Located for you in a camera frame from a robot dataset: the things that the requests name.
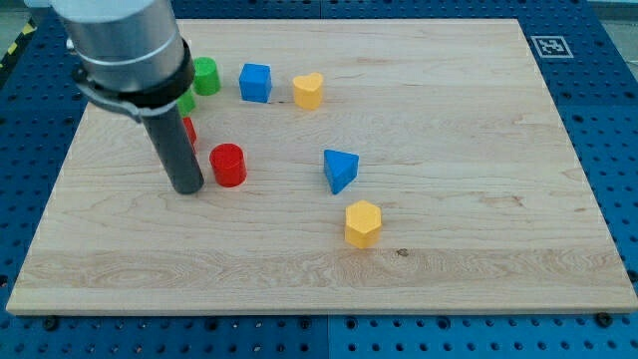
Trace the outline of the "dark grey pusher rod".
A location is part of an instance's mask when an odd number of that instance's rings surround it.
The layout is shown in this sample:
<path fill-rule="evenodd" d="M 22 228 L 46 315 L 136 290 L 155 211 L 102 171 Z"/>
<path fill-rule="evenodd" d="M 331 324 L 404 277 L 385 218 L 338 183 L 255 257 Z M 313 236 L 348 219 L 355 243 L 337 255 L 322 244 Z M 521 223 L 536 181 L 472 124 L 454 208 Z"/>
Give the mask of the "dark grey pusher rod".
<path fill-rule="evenodd" d="M 173 189 L 180 194 L 199 191 L 204 179 L 176 104 L 157 108 L 142 119 Z"/>

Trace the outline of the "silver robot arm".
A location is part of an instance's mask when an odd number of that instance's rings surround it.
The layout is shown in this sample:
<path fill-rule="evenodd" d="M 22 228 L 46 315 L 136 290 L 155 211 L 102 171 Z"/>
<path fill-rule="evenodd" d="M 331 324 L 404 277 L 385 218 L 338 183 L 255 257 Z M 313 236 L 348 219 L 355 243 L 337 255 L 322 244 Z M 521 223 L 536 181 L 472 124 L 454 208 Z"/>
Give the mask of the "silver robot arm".
<path fill-rule="evenodd" d="M 141 123 L 173 189 L 199 191 L 200 166 L 178 111 L 195 69 L 168 0 L 42 0 L 61 21 L 80 63 L 72 78 L 95 106 Z"/>

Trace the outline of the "green block behind arm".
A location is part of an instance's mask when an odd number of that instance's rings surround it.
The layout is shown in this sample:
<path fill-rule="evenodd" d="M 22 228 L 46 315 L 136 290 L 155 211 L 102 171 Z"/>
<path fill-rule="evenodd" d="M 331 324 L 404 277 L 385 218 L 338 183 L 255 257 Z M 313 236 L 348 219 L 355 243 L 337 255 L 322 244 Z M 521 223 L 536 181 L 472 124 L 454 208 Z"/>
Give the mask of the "green block behind arm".
<path fill-rule="evenodd" d="M 177 100 L 177 109 L 179 114 L 184 118 L 188 117 L 190 113 L 196 108 L 196 103 L 192 89 L 186 90 Z"/>

